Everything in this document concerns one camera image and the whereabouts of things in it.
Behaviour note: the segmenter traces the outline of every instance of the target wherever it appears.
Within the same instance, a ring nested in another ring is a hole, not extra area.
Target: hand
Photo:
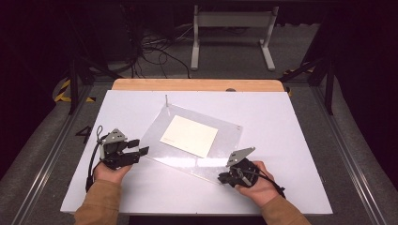
[[[105,180],[121,185],[123,177],[131,167],[132,165],[125,166],[114,171],[109,169],[103,162],[100,162],[94,169],[94,180]]]
[[[264,162],[254,161],[253,163],[258,169],[264,172],[269,179],[274,180],[273,175],[267,171]],[[258,177],[255,185],[250,188],[236,185],[235,189],[239,191],[240,194],[251,198],[259,207],[262,207],[279,195],[275,187],[268,180],[261,177]]]

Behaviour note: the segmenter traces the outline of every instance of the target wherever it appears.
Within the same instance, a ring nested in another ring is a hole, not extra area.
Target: sheet of paper
[[[161,142],[205,158],[217,131],[216,128],[176,115],[161,137]]]

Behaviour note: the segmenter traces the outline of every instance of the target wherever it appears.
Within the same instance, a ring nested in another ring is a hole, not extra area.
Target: transparent acrylic sheet
[[[198,157],[160,141],[175,115],[218,130],[207,157]],[[217,179],[219,173],[228,171],[225,167],[227,159],[233,151],[237,150],[241,133],[242,126],[168,104],[168,107],[163,106],[158,117],[141,139],[140,145],[149,146],[149,152],[146,155],[148,158],[219,184]]]

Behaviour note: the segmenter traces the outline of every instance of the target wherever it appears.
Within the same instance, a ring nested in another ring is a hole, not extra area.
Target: white tabletop
[[[120,129],[141,139],[165,104],[243,127],[238,149],[254,146],[249,160],[263,160],[288,201],[303,214],[331,214],[313,158],[285,92],[108,91],[73,175],[61,211],[73,213],[85,196],[96,130]],[[142,157],[123,180],[120,213],[131,215],[258,215],[257,206],[229,185],[210,183]]]

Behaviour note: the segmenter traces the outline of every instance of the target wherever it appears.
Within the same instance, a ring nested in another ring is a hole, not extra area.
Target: tan sleeve
[[[116,224],[119,213],[121,186],[96,180],[76,211],[75,224]]]
[[[282,196],[277,196],[261,207],[261,214],[268,225],[310,224],[307,218]]]

